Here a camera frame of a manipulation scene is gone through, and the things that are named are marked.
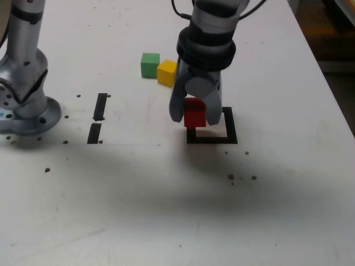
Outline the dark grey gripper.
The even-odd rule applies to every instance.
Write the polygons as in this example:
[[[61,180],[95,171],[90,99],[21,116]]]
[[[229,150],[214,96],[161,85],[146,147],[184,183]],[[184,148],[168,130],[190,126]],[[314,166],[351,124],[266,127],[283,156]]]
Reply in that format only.
[[[184,98],[187,94],[200,99],[205,104],[206,121],[209,125],[216,125],[220,122],[222,94],[221,73],[219,71],[199,69],[180,59],[169,102],[169,113],[172,121],[180,122],[182,120]]]

